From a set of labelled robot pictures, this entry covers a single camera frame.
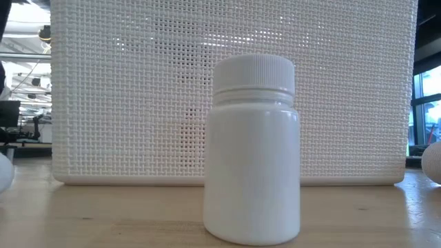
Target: white screw cap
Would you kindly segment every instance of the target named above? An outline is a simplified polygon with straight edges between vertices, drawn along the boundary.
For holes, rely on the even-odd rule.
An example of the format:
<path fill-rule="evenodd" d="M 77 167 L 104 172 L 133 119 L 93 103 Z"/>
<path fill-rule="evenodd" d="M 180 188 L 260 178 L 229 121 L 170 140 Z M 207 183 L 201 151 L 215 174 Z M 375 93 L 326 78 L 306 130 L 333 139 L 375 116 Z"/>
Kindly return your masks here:
<path fill-rule="evenodd" d="M 214 67 L 213 94 L 239 89 L 271 89 L 294 95 L 294 88 L 294 64 L 281 56 L 233 56 Z"/>

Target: white woven basket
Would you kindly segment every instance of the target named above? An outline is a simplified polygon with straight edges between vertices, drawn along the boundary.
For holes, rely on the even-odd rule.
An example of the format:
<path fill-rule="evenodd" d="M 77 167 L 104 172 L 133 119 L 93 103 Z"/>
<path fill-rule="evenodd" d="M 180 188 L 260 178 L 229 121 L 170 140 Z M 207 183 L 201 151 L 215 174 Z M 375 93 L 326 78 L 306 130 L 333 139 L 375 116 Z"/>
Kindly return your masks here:
<path fill-rule="evenodd" d="M 57 180 L 202 184 L 212 68 L 248 53 L 296 64 L 303 184 L 403 177 L 416 0 L 51 5 Z"/>

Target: table surface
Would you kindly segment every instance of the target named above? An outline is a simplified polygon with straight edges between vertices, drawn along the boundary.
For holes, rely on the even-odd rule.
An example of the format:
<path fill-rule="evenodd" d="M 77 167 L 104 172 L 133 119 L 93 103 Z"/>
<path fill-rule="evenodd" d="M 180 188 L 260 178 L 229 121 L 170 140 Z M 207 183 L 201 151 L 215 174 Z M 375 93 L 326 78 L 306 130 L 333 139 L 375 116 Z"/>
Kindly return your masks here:
<path fill-rule="evenodd" d="M 235 247 L 202 224 L 202 187 L 65 186 L 50 159 L 16 159 L 0 195 L 0 247 Z M 441 186 L 302 187 L 299 236 L 280 247 L 441 247 Z"/>

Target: bottle body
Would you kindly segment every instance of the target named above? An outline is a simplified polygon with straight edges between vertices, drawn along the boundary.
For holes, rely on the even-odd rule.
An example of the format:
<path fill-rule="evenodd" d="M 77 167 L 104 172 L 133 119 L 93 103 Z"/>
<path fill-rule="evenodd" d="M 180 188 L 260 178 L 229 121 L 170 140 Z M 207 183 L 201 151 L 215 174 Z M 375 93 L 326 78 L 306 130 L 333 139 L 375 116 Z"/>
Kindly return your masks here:
<path fill-rule="evenodd" d="M 207 117 L 204 225 L 219 238 L 275 245 L 300 231 L 300 122 L 288 104 L 242 101 Z"/>

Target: white plastic bottle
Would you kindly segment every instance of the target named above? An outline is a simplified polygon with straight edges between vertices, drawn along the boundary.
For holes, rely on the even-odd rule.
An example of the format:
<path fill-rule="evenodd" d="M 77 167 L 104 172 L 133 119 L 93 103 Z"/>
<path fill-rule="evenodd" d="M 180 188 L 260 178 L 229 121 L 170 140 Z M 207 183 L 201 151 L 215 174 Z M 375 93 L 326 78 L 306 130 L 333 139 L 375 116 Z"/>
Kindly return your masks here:
<path fill-rule="evenodd" d="M 276 245 L 300 231 L 300 123 L 294 64 L 250 54 L 214 68 L 204 225 L 230 242 Z"/>

